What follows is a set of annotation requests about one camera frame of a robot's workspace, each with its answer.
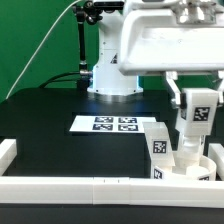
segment green background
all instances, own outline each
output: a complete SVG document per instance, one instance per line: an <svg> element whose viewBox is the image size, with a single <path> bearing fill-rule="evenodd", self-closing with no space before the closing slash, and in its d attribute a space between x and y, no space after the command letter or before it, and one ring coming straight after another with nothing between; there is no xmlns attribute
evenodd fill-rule
<svg viewBox="0 0 224 224"><path fill-rule="evenodd" d="M32 56L45 34L72 0L1 0L0 1L0 101ZM97 26L85 25L86 54L90 68L98 59ZM70 10L35 57L14 92L38 87L50 77L77 71L79 46L77 22ZM161 77L140 79L145 89L164 89ZM182 86L212 86L209 77L182 77ZM51 84L49 87L75 87L73 83Z"/></svg>

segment black surface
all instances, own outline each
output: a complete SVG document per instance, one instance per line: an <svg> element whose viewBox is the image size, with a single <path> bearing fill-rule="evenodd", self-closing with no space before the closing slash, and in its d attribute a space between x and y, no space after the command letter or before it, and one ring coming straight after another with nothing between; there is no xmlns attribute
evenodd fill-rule
<svg viewBox="0 0 224 224"><path fill-rule="evenodd" d="M9 176L149 176L143 134L73 133L76 115L156 116L175 149L176 111L166 91L142 100L105 103L72 89L25 89L0 104L0 136L17 139ZM224 144L223 108L208 142ZM223 223L224 210L156 206L0 205L0 223Z"/></svg>

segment cable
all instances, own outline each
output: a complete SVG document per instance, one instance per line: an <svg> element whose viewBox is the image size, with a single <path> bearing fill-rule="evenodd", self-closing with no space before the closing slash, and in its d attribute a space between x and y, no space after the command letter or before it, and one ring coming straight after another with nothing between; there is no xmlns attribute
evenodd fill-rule
<svg viewBox="0 0 224 224"><path fill-rule="evenodd" d="M14 88L16 87L17 83L19 82L19 80L22 78L22 76L24 75L24 73L26 72L27 68L29 67L29 65L31 64L31 62L33 61L33 59L35 58L35 56L37 55L37 53L39 52L39 50L41 49L41 47L43 46L43 44L45 43L46 39L48 38L48 36L50 35L50 33L52 32L52 30L54 29L54 27L57 25L57 23L60 21L60 19L65 15L65 13L76 3L80 2L82 0L77 0L74 1L73 3L71 3L62 13L61 15L56 19L56 21L54 22L54 24L51 26L51 28L49 29L49 31L47 32L47 34L45 35L44 39L41 41L40 45L37 47L36 51L34 52L34 54L32 55L32 57L30 58L30 60L27 62L26 66L24 67L24 69L22 70L22 72L20 73L20 75L18 76L18 78L16 79L16 81L14 82L14 84L12 85L11 89L9 90L6 99L9 98L9 96L11 95L12 91L14 90Z"/></svg>
<svg viewBox="0 0 224 224"><path fill-rule="evenodd" d="M45 86L47 86L48 84L53 83L53 82L71 82L71 81L77 81L77 79L51 80L51 81L45 82L44 85L43 84L40 85L39 88L44 89Z"/></svg>
<svg viewBox="0 0 224 224"><path fill-rule="evenodd" d="M59 78L62 78L62 77L67 77L67 76L72 76L72 75L79 75L80 73L79 72L67 72L67 73L63 73L63 74L60 74L60 75L56 75L50 79L48 79L46 82L44 82L43 84L41 84L39 86L39 88L44 88L49 82L51 81L54 81L56 79L59 79Z"/></svg>

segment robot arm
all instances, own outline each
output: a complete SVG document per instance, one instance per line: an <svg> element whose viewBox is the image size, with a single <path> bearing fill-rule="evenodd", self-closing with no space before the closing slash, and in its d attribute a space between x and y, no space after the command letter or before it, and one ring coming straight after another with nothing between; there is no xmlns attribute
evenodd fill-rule
<svg viewBox="0 0 224 224"><path fill-rule="evenodd" d="M145 133L156 179L215 180L216 165L203 156L217 105L223 105L224 14L213 1L127 2L119 69L127 76L164 75L178 108L177 152L170 155L163 125L146 124ZM222 80L216 90L179 90L178 75L214 74Z"/></svg>

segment metal bracket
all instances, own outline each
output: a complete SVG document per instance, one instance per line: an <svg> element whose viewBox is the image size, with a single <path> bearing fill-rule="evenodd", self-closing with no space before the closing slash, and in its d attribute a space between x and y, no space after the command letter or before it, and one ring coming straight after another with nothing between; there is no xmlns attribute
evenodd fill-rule
<svg viewBox="0 0 224 224"><path fill-rule="evenodd" d="M176 71L165 72L166 81L168 83L169 89L173 95L173 99L171 100L171 104L173 108L181 107L181 92L177 87L174 80L178 79L178 73Z"/></svg>
<svg viewBox="0 0 224 224"><path fill-rule="evenodd" d="M223 92L224 92L224 71L218 71L218 77L221 79L221 83L217 88L219 93L219 102L218 107L222 107L224 105Z"/></svg>

